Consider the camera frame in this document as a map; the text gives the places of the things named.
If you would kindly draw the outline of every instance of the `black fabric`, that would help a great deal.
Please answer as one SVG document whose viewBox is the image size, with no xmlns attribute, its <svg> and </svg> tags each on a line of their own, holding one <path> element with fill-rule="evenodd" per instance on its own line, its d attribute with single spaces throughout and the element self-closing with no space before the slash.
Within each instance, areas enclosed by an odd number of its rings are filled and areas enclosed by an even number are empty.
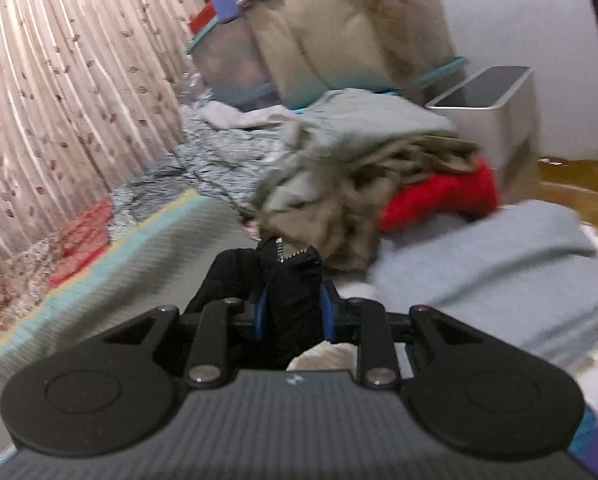
<svg viewBox="0 0 598 480">
<path fill-rule="evenodd" d="M 315 249 L 280 262 L 275 238 L 269 238 L 256 250 L 219 253 L 186 313 L 201 312 L 210 301 L 223 298 L 247 300 L 253 291 L 266 288 L 268 311 L 261 348 L 268 354 L 266 362 L 285 368 L 293 358 L 323 341 L 322 281 L 323 263 Z"/>
</svg>

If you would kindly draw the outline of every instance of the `coral red cloth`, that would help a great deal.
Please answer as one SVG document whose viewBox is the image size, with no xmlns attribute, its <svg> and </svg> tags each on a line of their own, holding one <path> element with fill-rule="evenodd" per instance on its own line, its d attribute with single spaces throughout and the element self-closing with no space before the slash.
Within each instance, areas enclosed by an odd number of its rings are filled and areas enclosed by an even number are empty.
<svg viewBox="0 0 598 480">
<path fill-rule="evenodd" d="M 107 196 L 61 230 L 61 256 L 57 262 L 57 270 L 48 279 L 50 286 L 60 285 L 106 251 L 106 224 L 112 218 L 112 214 L 112 201 Z"/>
<path fill-rule="evenodd" d="M 435 173 L 398 191 L 381 211 L 377 227 L 393 231 L 437 212 L 487 216 L 498 205 L 492 170 L 482 158 L 472 173 Z"/>
</svg>

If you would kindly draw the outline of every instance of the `curtain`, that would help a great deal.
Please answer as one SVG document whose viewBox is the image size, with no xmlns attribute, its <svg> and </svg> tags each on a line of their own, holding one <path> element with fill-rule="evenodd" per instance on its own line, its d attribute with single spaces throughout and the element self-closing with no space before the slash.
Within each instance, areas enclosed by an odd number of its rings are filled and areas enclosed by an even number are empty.
<svg viewBox="0 0 598 480">
<path fill-rule="evenodd" d="M 0 0 L 0 262 L 181 141 L 203 0 Z"/>
</svg>

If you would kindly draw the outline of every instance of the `wooden floor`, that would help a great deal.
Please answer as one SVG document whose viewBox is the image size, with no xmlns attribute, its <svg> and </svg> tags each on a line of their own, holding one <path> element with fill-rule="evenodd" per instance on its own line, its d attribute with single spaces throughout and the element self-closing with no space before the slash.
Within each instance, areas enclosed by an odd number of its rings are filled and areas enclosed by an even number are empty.
<svg viewBox="0 0 598 480">
<path fill-rule="evenodd" d="M 570 207 L 598 227 L 598 161 L 550 159 L 540 167 L 537 198 Z"/>
</svg>

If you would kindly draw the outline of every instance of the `transparent plastic bin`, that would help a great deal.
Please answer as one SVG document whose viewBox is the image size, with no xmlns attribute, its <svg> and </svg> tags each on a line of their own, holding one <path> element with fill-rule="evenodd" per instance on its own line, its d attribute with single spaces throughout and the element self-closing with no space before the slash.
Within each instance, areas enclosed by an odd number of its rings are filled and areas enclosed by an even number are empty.
<svg viewBox="0 0 598 480">
<path fill-rule="evenodd" d="M 216 100 L 244 112 L 281 102 L 244 17 L 227 23 L 213 18 L 193 38 L 187 52 Z"/>
</svg>

